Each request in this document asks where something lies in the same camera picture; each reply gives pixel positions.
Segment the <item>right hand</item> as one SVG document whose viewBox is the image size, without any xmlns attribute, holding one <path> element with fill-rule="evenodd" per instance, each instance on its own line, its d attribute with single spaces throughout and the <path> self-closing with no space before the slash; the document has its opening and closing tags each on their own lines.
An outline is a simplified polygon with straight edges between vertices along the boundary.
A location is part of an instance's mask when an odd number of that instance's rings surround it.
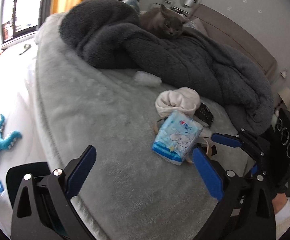
<svg viewBox="0 0 290 240">
<path fill-rule="evenodd" d="M 275 214 L 281 211 L 286 203 L 288 202 L 288 198 L 285 193 L 278 193 L 276 197 L 272 200 L 272 205 L 274 208 Z"/>
</svg>

